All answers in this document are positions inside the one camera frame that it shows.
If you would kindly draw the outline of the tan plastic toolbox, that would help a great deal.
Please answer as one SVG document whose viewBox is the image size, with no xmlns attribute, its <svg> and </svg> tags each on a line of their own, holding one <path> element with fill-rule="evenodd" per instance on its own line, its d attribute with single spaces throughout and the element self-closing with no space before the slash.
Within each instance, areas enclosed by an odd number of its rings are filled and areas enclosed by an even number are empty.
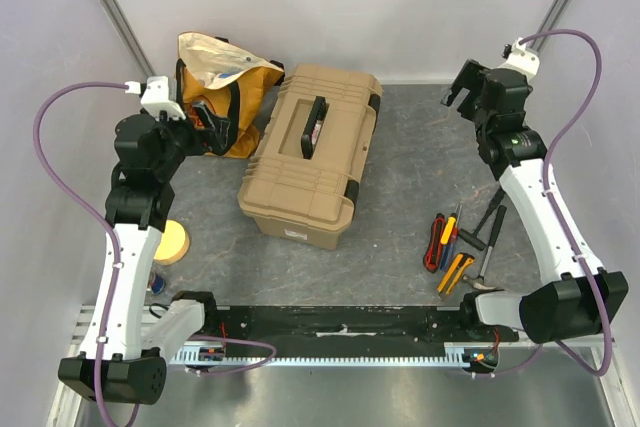
<svg viewBox="0 0 640 427">
<path fill-rule="evenodd" d="M 262 233 L 337 247 L 355 215 L 382 93 L 372 74 L 318 64 L 284 79 L 238 193 Z"/>
</svg>

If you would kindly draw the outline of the yellow handled pliers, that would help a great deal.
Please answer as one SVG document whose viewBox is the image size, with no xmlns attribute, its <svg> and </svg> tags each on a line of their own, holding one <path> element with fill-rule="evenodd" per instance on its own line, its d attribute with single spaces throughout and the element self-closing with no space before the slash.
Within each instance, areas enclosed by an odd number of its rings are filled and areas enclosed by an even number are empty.
<svg viewBox="0 0 640 427">
<path fill-rule="evenodd" d="M 446 246 L 449 241 L 450 238 L 453 234 L 453 231 L 457 225 L 459 216 L 461 214 L 461 210 L 462 210 L 462 206 L 460 203 L 458 203 L 454 209 L 454 211 L 449 215 L 449 217 L 446 219 L 445 224 L 444 224 L 444 228 L 440 237 L 440 244 L 443 246 Z"/>
</svg>

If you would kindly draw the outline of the black rubber mallet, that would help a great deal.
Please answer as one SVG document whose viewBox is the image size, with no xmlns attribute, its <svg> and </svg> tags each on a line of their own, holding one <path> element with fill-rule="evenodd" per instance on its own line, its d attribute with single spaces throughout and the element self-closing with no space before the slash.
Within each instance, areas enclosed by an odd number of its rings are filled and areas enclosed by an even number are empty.
<svg viewBox="0 0 640 427">
<path fill-rule="evenodd" d="M 504 197 L 505 197 L 504 190 L 502 188 L 499 188 L 494 194 L 494 196 L 492 197 L 491 201 L 489 202 L 483 216 L 481 217 L 480 221 L 476 225 L 475 229 L 472 232 L 469 232 L 468 230 L 465 230 L 465 229 L 459 229 L 458 238 L 463 242 L 465 242 L 466 244 L 468 244 L 469 246 L 475 248 L 476 250 L 484 251 L 486 248 L 486 243 L 483 242 L 478 237 L 478 235 L 482 230 L 482 228 L 484 227 L 487 220 L 489 219 L 489 217 L 491 216 L 491 214 L 500 206 Z"/>
</svg>

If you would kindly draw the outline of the blue red screwdriver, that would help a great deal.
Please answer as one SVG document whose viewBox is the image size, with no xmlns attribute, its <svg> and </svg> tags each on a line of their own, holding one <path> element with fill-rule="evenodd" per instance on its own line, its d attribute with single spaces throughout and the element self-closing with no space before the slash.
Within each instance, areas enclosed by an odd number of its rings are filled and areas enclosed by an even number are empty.
<svg viewBox="0 0 640 427">
<path fill-rule="evenodd" d="M 450 256 L 452 255 L 452 252 L 455 250 L 456 239 L 457 239 L 457 231 L 454 230 L 449 236 L 448 242 L 445 245 L 442 252 L 442 257 L 439 263 L 439 269 L 442 271 L 444 271 L 447 268 L 447 265 L 450 262 Z"/>
</svg>

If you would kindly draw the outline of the yellow black utility knife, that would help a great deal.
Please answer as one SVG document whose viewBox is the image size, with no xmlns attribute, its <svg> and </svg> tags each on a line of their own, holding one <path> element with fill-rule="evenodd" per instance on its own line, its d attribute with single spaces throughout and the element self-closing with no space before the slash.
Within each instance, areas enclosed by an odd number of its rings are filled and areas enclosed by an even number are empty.
<svg viewBox="0 0 640 427">
<path fill-rule="evenodd" d="M 458 253 L 449 268 L 447 269 L 443 279 L 438 285 L 437 292 L 442 296 L 448 296 L 452 293 L 455 286 L 462 279 L 467 268 L 475 261 L 475 257 L 468 253 Z"/>
</svg>

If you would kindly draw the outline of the red black pliers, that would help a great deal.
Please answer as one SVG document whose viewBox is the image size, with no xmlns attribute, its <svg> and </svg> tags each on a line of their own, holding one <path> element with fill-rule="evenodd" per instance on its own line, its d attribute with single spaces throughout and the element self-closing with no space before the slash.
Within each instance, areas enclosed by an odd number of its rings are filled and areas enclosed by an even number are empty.
<svg viewBox="0 0 640 427">
<path fill-rule="evenodd" d="M 430 273 L 435 273 L 439 268 L 443 251 L 441 238 L 445 225 L 445 216 L 438 213 L 431 224 L 429 243 L 423 256 L 423 265 Z"/>
</svg>

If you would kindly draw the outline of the steel claw hammer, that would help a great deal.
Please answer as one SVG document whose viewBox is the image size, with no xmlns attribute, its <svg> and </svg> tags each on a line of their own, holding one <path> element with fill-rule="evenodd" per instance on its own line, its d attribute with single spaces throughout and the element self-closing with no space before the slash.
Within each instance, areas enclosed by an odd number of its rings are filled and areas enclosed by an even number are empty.
<svg viewBox="0 0 640 427">
<path fill-rule="evenodd" d="M 468 274 L 465 274 L 463 276 L 463 281 L 469 284 L 476 291 L 492 292 L 498 290 L 498 287 L 490 286 L 486 283 L 485 274 L 488 269 L 497 239 L 500 235 L 506 211 L 507 207 L 504 205 L 500 205 L 497 208 L 496 217 L 491 228 L 489 241 L 485 249 L 485 255 L 478 275 L 476 277 L 470 277 Z"/>
</svg>

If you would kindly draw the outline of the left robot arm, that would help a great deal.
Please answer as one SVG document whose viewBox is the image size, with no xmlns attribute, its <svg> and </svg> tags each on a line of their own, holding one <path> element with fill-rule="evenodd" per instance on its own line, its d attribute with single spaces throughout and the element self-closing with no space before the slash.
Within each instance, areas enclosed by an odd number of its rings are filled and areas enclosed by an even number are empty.
<svg viewBox="0 0 640 427">
<path fill-rule="evenodd" d="M 184 343 L 193 335 L 210 339 L 220 327 L 212 293 L 180 291 L 162 318 L 142 329 L 151 267 L 175 197 L 171 179 L 205 145 L 189 118 L 164 111 L 131 115 L 115 134 L 118 162 L 105 203 L 107 246 L 95 311 L 78 354 L 60 361 L 58 378 L 94 402 L 153 405 Z"/>
</svg>

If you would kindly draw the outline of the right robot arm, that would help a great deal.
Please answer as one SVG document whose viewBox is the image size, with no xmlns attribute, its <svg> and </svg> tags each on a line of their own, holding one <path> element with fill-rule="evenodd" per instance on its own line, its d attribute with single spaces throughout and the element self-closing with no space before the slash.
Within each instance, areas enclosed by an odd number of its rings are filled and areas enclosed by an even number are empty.
<svg viewBox="0 0 640 427">
<path fill-rule="evenodd" d="M 622 272 L 607 271 L 588 247 L 556 186 L 542 137 L 526 125 L 528 75 L 469 59 L 443 104 L 452 105 L 462 90 L 468 93 L 457 110 L 473 123 L 479 155 L 524 225 L 542 285 L 529 294 L 498 289 L 465 295 L 460 333 L 477 341 L 499 325 L 544 344 L 604 332 L 628 282 Z"/>
</svg>

